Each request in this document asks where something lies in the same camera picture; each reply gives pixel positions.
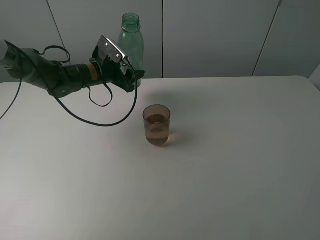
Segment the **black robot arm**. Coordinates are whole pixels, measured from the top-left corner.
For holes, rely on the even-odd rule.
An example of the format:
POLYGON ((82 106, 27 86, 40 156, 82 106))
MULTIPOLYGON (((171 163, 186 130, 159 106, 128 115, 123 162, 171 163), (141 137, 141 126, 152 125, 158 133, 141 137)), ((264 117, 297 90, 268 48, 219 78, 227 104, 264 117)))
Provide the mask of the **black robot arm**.
POLYGON ((131 69, 129 57, 116 43, 101 36, 88 63, 68 65, 66 61, 45 59, 33 48, 14 48, 0 42, 0 65, 14 81, 25 82, 58 98, 86 87, 111 83, 127 93, 133 92, 143 70, 131 69))

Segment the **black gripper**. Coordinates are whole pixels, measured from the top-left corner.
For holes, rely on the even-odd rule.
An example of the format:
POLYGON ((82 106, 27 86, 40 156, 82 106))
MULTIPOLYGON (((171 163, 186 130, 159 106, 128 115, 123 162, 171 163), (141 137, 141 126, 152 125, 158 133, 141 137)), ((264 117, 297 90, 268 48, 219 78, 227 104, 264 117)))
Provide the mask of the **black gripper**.
POLYGON ((135 83, 141 84, 145 76, 144 70, 132 70, 121 63, 114 63, 109 58, 103 63, 99 63, 97 59, 90 58, 89 63, 95 67, 97 73, 97 79, 92 80, 92 84, 111 83, 127 93, 133 92, 135 90, 135 83))

